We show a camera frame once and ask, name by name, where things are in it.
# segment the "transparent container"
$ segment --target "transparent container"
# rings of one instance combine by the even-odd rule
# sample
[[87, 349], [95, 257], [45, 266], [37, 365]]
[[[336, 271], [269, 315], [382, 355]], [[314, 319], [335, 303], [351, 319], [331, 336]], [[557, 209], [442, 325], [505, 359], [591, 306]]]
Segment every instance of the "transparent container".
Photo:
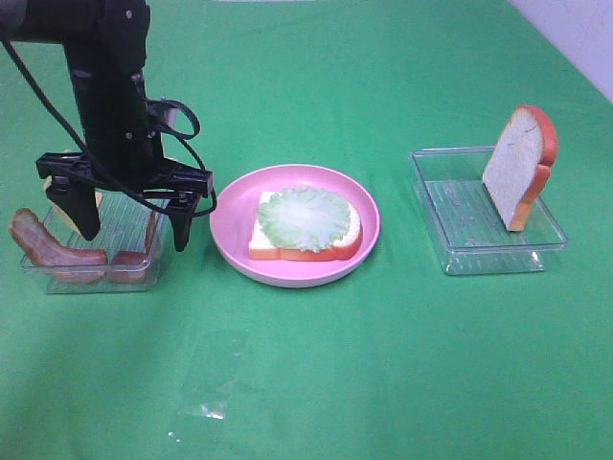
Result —
[[[42, 223], [65, 246], [104, 249], [108, 264], [39, 266], [24, 256], [21, 260], [23, 271], [33, 275], [50, 294], [131, 292], [151, 288], [157, 282], [167, 219], [124, 194], [109, 192], [104, 193], [99, 214], [101, 230], [92, 241], [72, 230], [53, 207]], [[122, 262], [113, 261], [120, 251], [137, 254]]]
[[507, 230], [481, 180], [492, 153], [493, 147], [474, 147], [409, 155], [423, 217], [448, 275], [543, 271], [568, 242], [541, 198], [524, 230]]

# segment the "clear plastic container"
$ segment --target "clear plastic container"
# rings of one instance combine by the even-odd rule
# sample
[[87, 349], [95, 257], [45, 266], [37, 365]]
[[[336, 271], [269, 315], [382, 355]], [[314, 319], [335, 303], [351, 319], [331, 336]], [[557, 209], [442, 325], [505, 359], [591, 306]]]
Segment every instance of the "clear plastic container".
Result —
[[[53, 207], [42, 223], [63, 245], [104, 249], [108, 264], [39, 266], [24, 256], [21, 260], [23, 271], [33, 275], [50, 294], [130, 292], [151, 288], [157, 282], [167, 219], [157, 213], [152, 214], [148, 208], [124, 194], [109, 192], [104, 193], [99, 213], [101, 230], [92, 241], [73, 231]], [[149, 244], [146, 244], [147, 231], [150, 233]], [[140, 254], [129, 264], [113, 263], [119, 251]], [[93, 281], [66, 282], [66, 278]]]
[[545, 270], [568, 240], [541, 198], [526, 227], [509, 232], [481, 180], [493, 147], [422, 149], [410, 154], [414, 186], [448, 275]]

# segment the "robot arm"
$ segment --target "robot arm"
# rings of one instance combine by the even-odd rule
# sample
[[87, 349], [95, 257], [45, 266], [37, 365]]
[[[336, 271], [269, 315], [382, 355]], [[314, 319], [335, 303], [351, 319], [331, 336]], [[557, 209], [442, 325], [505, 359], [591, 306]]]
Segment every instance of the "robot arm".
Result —
[[[146, 96], [142, 69], [149, 19], [145, 0], [4, 0], [0, 36], [9, 51], [10, 40], [58, 43], [64, 49], [84, 143], [76, 140], [80, 153], [45, 153], [36, 161], [40, 177], [52, 177], [48, 198], [91, 240], [100, 230], [95, 188], [122, 191], [170, 217], [174, 245], [181, 251], [192, 218], [215, 208], [215, 191], [212, 173], [203, 165], [196, 169], [164, 157], [162, 132], [186, 146], [199, 124], [182, 103]], [[170, 128], [176, 109], [192, 121], [193, 134]], [[210, 196], [213, 206], [197, 213], [202, 196]], [[153, 197], [165, 198], [166, 207], [146, 201]]]

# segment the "black cable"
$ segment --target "black cable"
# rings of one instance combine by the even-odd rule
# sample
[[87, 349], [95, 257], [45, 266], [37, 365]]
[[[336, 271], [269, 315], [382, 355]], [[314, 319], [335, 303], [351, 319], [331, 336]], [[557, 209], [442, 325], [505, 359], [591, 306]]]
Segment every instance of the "black cable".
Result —
[[[19, 72], [21, 73], [21, 75], [23, 76], [25, 81], [28, 83], [28, 85], [32, 88], [32, 90], [34, 91], [34, 93], [38, 97], [38, 100], [43, 104], [43, 106], [47, 109], [47, 111], [56, 119], [56, 121], [66, 130], [68, 135], [72, 138], [72, 140], [75, 142], [75, 144], [77, 144], [77, 146], [81, 149], [83, 154], [85, 154], [88, 157], [88, 159], [92, 162], [92, 164], [95, 166], [96, 170], [99, 173], [101, 173], [104, 176], [104, 178], [106, 180], [108, 180], [108, 182], [113, 187], [118, 189], [120, 192], [123, 192], [124, 194], [126, 194], [127, 196], [132, 198], [133, 200], [139, 202], [143, 206], [146, 206], [151, 211], [155, 211], [155, 212], [163, 214], [165, 216], [185, 217], [185, 213], [181, 213], [179, 211], [168, 210], [168, 209], [162, 208], [160, 206], [157, 206], [156, 204], [149, 203], [148, 201], [143, 199], [141, 196], [139, 196], [138, 194], [134, 193], [129, 188], [127, 188], [124, 184], [122, 184], [119, 180], [117, 180], [109, 171], [107, 171], [106, 168], [101, 164], [101, 162], [98, 161], [98, 158], [96, 158], [91, 153], [89, 148], [80, 139], [79, 134], [70, 125], [68, 120], [66, 120], [62, 116], [62, 114], [59, 113], [59, 111], [54, 107], [54, 105], [51, 103], [51, 101], [49, 101], [49, 98], [47, 98], [47, 96], [43, 92], [42, 88], [38, 85], [38, 83], [36, 82], [34, 76], [32, 75], [32, 73], [30, 73], [30, 71], [28, 70], [28, 67], [26, 66], [24, 61], [21, 59], [21, 57], [17, 54], [17, 52], [15, 51], [13, 46], [11, 45], [11, 42], [7, 38], [5, 38], [3, 34], [0, 34], [0, 41], [2, 41], [2, 45], [7, 50], [7, 53], [11, 57], [12, 61], [14, 62], [14, 64], [17, 66], [17, 69], [19, 70]], [[195, 152], [195, 150], [193, 150], [192, 147], [185, 140], [177, 137], [176, 135], [175, 135], [175, 137], [192, 154], [193, 158], [195, 158], [196, 162], [198, 163], [198, 166], [202, 170], [204, 170], [204, 163], [202, 163], [202, 160], [200, 159], [198, 154]], [[206, 216], [207, 214], [210, 214], [211, 212], [213, 212], [213, 210], [216, 208], [216, 204], [217, 204], [215, 190], [212, 189], [210, 191], [209, 195], [211, 196], [211, 201], [212, 201], [211, 207], [208, 208], [208, 209], [205, 209], [203, 211], [199, 211], [197, 213], [191, 213], [191, 214], [188, 215], [188, 218], [199, 218], [201, 216]]]

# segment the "bread slice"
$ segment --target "bread slice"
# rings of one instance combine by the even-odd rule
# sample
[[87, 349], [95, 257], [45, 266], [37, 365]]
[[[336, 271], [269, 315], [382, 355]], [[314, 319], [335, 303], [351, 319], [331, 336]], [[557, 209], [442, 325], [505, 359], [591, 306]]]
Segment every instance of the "bread slice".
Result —
[[556, 127], [547, 113], [534, 105], [519, 105], [502, 131], [482, 177], [507, 230], [524, 229], [556, 155]]
[[[260, 194], [260, 203], [267, 202], [274, 192], [263, 191]], [[333, 260], [347, 260], [353, 257], [362, 243], [362, 225], [360, 216], [355, 207], [349, 203], [350, 229], [347, 235], [336, 240], [332, 246], [319, 252], [303, 251], [300, 249], [286, 249], [277, 247], [270, 242], [261, 230], [260, 221], [256, 218], [253, 225], [251, 241], [249, 242], [249, 259], [273, 261], [303, 261], [322, 262]]]

